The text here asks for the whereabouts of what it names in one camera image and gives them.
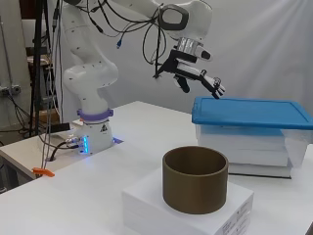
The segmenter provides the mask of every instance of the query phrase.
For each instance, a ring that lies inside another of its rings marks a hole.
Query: orange object
[[[38,168],[38,167],[34,167],[32,169],[32,172],[34,174],[44,174],[44,175],[47,175],[49,177],[54,177],[55,176],[55,173],[51,172],[49,169],[43,169],[43,168]]]

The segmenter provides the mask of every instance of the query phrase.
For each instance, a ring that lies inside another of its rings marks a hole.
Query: electrical outlet
[[[21,93],[21,87],[19,85],[13,85],[11,87],[12,95],[19,95]],[[7,97],[10,95],[10,90],[8,87],[0,86],[0,97]]]

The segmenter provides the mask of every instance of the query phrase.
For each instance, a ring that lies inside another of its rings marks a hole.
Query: white foam block
[[[181,213],[163,200],[159,169],[125,189],[122,200],[124,225],[141,235],[232,235],[243,218],[249,221],[253,192],[228,183],[227,202],[219,211],[202,215]]]

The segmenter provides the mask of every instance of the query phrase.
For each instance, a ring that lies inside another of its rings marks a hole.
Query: blue led light
[[[89,150],[88,150],[88,141],[87,141],[86,136],[83,137],[83,141],[84,141],[84,153],[88,154]]]

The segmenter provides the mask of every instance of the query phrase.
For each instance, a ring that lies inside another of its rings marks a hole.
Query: white box
[[[200,146],[224,154],[231,164],[301,167],[311,130],[196,124]]]
[[[219,211],[193,215],[178,212],[162,197],[161,169],[122,193],[124,225],[141,235],[242,235],[249,222],[253,192],[228,183],[227,202]]]

